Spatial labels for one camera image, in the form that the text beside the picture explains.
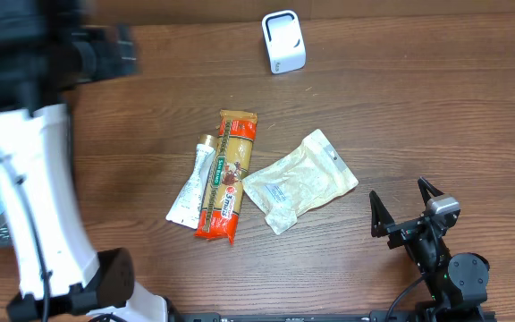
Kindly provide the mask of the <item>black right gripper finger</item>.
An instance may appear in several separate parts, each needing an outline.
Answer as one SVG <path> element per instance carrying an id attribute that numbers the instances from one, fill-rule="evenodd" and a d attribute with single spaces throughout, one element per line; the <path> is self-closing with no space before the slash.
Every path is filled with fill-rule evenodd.
<path id="1" fill-rule="evenodd" d="M 443 199 L 444 193 L 438 190 L 432 183 L 430 183 L 426 178 L 419 177 L 418 178 L 418 188 L 422 197 L 422 200 L 425 205 L 432 200 Z"/>
<path id="2" fill-rule="evenodd" d="M 371 207 L 371 235 L 383 237 L 389 234 L 390 227 L 395 226 L 393 217 L 375 191 L 369 193 Z"/>

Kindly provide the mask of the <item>beige resealable pouch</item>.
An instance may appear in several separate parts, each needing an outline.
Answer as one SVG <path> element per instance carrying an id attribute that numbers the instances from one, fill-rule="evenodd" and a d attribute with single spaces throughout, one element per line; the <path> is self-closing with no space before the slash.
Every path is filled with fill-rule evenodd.
<path id="1" fill-rule="evenodd" d="M 246 177 L 242 184 L 279 235 L 294 226 L 299 216 L 341 197 L 359 181 L 316 129 L 289 155 Z"/>

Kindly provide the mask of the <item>orange spaghetti package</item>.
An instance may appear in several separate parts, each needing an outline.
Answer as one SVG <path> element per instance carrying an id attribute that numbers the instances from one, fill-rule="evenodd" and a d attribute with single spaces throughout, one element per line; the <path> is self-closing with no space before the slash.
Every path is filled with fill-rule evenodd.
<path id="1" fill-rule="evenodd" d="M 243 198 L 242 181 L 249 175 L 258 116 L 232 110 L 223 110 L 220 116 L 216 156 L 207 178 L 194 235 L 234 242 Z"/>

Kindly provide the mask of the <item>white tube with gold cap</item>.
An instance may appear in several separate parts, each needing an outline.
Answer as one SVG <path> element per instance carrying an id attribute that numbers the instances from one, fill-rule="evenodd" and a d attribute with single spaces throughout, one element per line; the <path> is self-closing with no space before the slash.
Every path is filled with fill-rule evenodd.
<path id="1" fill-rule="evenodd" d="M 200 136 L 193 171 L 166 215 L 167 221 L 191 229 L 198 227 L 207 178 L 214 162 L 216 148 L 216 137 L 208 134 Z"/>

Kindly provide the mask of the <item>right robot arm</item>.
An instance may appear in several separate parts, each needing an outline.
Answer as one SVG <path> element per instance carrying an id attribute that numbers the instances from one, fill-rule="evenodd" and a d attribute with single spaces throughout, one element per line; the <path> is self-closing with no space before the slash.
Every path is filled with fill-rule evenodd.
<path id="1" fill-rule="evenodd" d="M 485 313 L 486 286 L 490 265 L 487 259 L 471 252 L 452 255 L 443 237 L 460 216 L 460 203 L 438 190 L 428 180 L 418 179 L 425 205 L 418 218 L 397 224 L 375 191 L 369 193 L 371 235 L 387 237 L 392 250 L 403 247 L 419 271 L 419 278 L 406 287 L 386 311 L 373 311 L 373 321 L 495 321 L 493 312 Z M 413 310 L 397 311 L 399 302 L 419 284 L 425 284 L 430 301 Z"/>

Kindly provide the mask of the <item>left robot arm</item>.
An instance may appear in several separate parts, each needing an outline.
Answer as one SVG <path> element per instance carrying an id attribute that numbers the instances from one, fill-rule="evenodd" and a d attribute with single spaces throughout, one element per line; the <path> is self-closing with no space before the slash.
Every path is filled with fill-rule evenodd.
<path id="1" fill-rule="evenodd" d="M 97 251 L 83 224 L 62 94 L 138 70 L 129 29 L 89 27 L 79 1 L 0 0 L 0 192 L 20 272 L 12 321 L 87 315 L 166 321 L 124 248 Z"/>

